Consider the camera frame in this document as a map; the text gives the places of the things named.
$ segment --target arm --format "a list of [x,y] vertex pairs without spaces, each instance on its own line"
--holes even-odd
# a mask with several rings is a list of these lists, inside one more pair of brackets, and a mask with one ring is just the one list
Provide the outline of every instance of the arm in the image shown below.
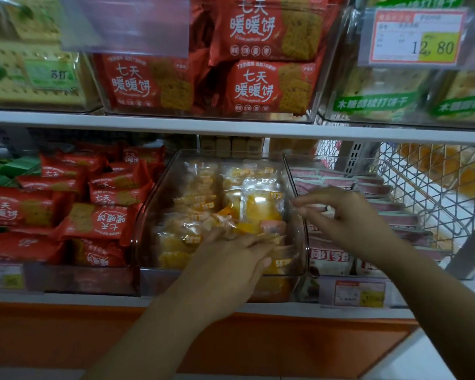
[[221,236],[221,229],[209,234],[179,279],[82,379],[173,378],[192,341],[245,303],[271,264],[274,244]]
[[[359,193],[325,188],[293,204],[341,248],[383,270],[454,376],[475,379],[474,292],[401,240]],[[330,205],[335,218],[310,204]]]

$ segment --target store shelf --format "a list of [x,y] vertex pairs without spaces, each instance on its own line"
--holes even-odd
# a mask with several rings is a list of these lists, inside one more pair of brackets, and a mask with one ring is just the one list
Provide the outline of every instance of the store shelf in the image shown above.
[[386,127],[358,123],[321,125],[265,121],[218,121],[193,118],[100,116],[70,113],[41,113],[0,110],[0,124],[28,127],[125,130],[201,135],[326,138],[380,142],[422,142],[475,145],[475,131],[432,127]]
[[[151,302],[151,299],[132,296],[65,293],[0,293],[0,302],[73,306],[146,307]],[[272,304],[246,303],[236,311],[240,313],[253,313],[260,315],[326,319],[414,319],[412,312],[405,308],[326,308],[318,304],[305,304],[299,302]]]

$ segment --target price tag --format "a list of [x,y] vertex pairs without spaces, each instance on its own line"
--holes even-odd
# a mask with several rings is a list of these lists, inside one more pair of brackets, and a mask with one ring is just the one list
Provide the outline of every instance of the price tag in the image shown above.
[[335,306],[382,308],[385,297],[385,283],[337,280],[334,288]]
[[25,289],[25,278],[21,264],[0,264],[0,289]]
[[377,9],[369,63],[456,65],[465,9]]

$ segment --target hand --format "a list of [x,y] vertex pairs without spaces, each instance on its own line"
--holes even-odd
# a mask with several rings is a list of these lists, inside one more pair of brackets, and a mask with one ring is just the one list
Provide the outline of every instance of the hand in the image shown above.
[[[292,200],[297,212],[335,244],[365,262],[381,268],[388,258],[408,244],[401,240],[358,192],[329,187]],[[309,204],[325,204],[335,209],[334,219]]]
[[272,262],[266,256],[274,243],[260,243],[251,234],[234,240],[221,239],[223,233],[219,227],[209,233],[167,291],[186,300],[192,316],[203,327],[229,316],[244,304]]

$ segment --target orange shelf base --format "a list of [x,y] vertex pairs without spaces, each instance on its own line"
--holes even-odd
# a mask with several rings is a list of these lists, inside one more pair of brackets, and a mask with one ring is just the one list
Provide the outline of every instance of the orange shelf base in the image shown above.
[[[89,368],[143,311],[0,303],[0,366]],[[416,328],[414,320],[235,313],[196,339],[179,371],[357,378]]]

